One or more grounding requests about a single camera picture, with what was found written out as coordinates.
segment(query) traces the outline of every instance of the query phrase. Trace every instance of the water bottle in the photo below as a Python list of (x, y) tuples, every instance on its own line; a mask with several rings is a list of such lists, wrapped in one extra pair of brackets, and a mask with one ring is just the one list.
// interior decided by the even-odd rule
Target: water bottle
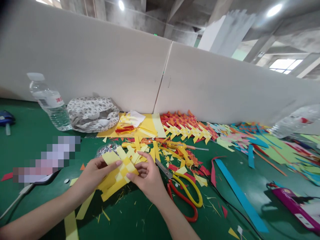
[(59, 131), (72, 129), (66, 106), (59, 92), (48, 87), (41, 73), (27, 73), (31, 80), (30, 92), (41, 108), (49, 115), (51, 122)]
[(319, 119), (320, 104), (301, 107), (277, 122), (269, 132), (277, 138), (284, 138)]

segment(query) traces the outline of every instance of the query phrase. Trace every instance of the bottle cap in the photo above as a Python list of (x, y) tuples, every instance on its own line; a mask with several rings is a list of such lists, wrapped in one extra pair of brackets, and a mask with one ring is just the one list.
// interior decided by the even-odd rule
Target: bottle cap
[(27, 73), (28, 78), (31, 81), (43, 81), (44, 79), (44, 75), (41, 73)]

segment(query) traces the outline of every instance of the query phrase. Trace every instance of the green tabletop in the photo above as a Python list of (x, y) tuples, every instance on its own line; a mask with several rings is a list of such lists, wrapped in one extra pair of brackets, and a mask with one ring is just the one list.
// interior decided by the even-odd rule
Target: green tabletop
[[(28, 167), (31, 159), (41, 159), (41, 151), (46, 151), (47, 144), (53, 143), (54, 136), (81, 136), (82, 142), (81, 150), (76, 152), (75, 160), (71, 161), (70, 166), (62, 169), (50, 184), (35, 186), (0, 221), (0, 226), (14, 221), (65, 192), (69, 188), (69, 184), (65, 184), (64, 180), (78, 177), (81, 174), (80, 167), (82, 163), (87, 163), (94, 158), (97, 149), (105, 144), (102, 139), (84, 138), (85, 134), (83, 133), (56, 130), (47, 114), (37, 103), (0, 99), (0, 110), (3, 109), (15, 116), (16, 124), (11, 127), (11, 136), (5, 135), (5, 128), (0, 129), (1, 178), (4, 174), (12, 172), (13, 167)], [(209, 151), (193, 150), (198, 160), (203, 162), (203, 165), (209, 170), (211, 170), (211, 159), (213, 157), (226, 156), (221, 160), (270, 231), (269, 233), (261, 234), (264, 239), (319, 239), (314, 233), (307, 231), (289, 210), (267, 190), (266, 184), (274, 180), (303, 196), (307, 194), (317, 197), (320, 197), (319, 187), (305, 180), (299, 174), (289, 171), (286, 166), (281, 166), (274, 162), (288, 176), (282, 175), (258, 156), (255, 156), (255, 169), (251, 169), (248, 166), (247, 156), (239, 151), (230, 152), (211, 141), (207, 146), (204, 141), (193, 144), (192, 138), (186, 144), (209, 148)], [(231, 204), (245, 214), (216, 164), (215, 169), (217, 188)], [(197, 182), (197, 186), (201, 190), (204, 207), (198, 209), (198, 221), (192, 223), (191, 226), (201, 239), (235, 239), (228, 234), (228, 230), (231, 227), (237, 233), (238, 225), (243, 228), (245, 239), (257, 239), (257, 235), (246, 220), (231, 207), (227, 206), (210, 184), (208, 187), (200, 187)], [(124, 197), (117, 202), (123, 189)], [(193, 188), (188, 185), (188, 189), (197, 200)], [(1, 215), (16, 199), (20, 189), (11, 179), (0, 182), (0, 191)], [(188, 216), (193, 215), (192, 208), (178, 196), (174, 196), (174, 201), (182, 213)], [(212, 208), (211, 203), (215, 206), (220, 216)], [(80, 221), (77, 220), (79, 238), (170, 239), (169, 231), (159, 211), (155, 206), (151, 205), (151, 202), (133, 183), (129, 183), (126, 187), (120, 189), (106, 202), (102, 202), (100, 192), (96, 191), (85, 218)], [(221, 206), (228, 210), (227, 218), (224, 218)], [(104, 215), (101, 215), (98, 223), (97, 217), (101, 214), (101, 207), (110, 217), (110, 222)], [(65, 238), (63, 221), (49, 231), (44, 238)]]

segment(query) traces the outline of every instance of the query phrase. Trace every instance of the black wire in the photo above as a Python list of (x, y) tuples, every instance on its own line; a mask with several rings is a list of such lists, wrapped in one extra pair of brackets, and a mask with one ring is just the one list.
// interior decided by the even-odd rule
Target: black wire
[(209, 182), (211, 183), (211, 185), (216, 189), (217, 193), (220, 195), (220, 197), (222, 198), (222, 200), (224, 200), (227, 204), (229, 204), (231, 207), (233, 207), (238, 213), (240, 213), (245, 220), (247, 220), (247, 222), (250, 224), (250, 226), (252, 227), (252, 229), (255, 231), (255, 233), (261, 238), (261, 240), (264, 240), (264, 238), (260, 235), (260, 233), (256, 230), (256, 228), (253, 226), (253, 224), (247, 219), (247, 217), (245, 215), (242, 214), (242, 212), (240, 212), (235, 206), (233, 206), (228, 200), (226, 200), (221, 193), (219, 192), (219, 190), (216, 188), (215, 185), (213, 185), (213, 183), (211, 182), (211, 180), (208, 178), (208, 176), (202, 171), (200, 170), (198, 167), (195, 167), (196, 169), (198, 169), (200, 172), (203, 173), (203, 175), (209, 180)]

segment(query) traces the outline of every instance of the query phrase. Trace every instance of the yellow-handled scissors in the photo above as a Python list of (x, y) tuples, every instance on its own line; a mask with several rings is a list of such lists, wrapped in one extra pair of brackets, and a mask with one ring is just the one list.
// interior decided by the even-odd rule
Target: yellow-handled scissors
[[(168, 177), (168, 194), (172, 198), (172, 193), (171, 193), (171, 188), (173, 189), (173, 191), (181, 198), (183, 199), (186, 203), (188, 203), (194, 210), (194, 216), (193, 217), (187, 217), (185, 216), (185, 218), (187, 219), (188, 222), (196, 222), (198, 219), (198, 210), (196, 209), (196, 207), (201, 208), (202, 204), (203, 204), (203, 200), (202, 200), (202, 195), (200, 193), (199, 188), (197, 187), (197, 185), (190, 179), (188, 178), (186, 175), (180, 174), (180, 173), (174, 173), (172, 174), (171, 172), (169, 172), (169, 170), (167, 168), (165, 168), (162, 163), (156, 158), (156, 164), (158, 165), (158, 167), (162, 170), (162, 172)], [(190, 182), (190, 184), (194, 187), (194, 189), (196, 190), (197, 194), (198, 194), (198, 198), (199, 198), (199, 202), (196, 202), (193, 197), (191, 196), (191, 194), (189, 193), (188, 189), (186, 188), (186, 186), (184, 185), (184, 183), (178, 178), (178, 177), (182, 177), (184, 179), (186, 179), (188, 182)], [(171, 179), (175, 179), (178, 183), (180, 183), (180, 185), (182, 186), (183, 190), (186, 192), (188, 198), (186, 198), (182, 193), (180, 193), (174, 186), (174, 184), (172, 183)]]

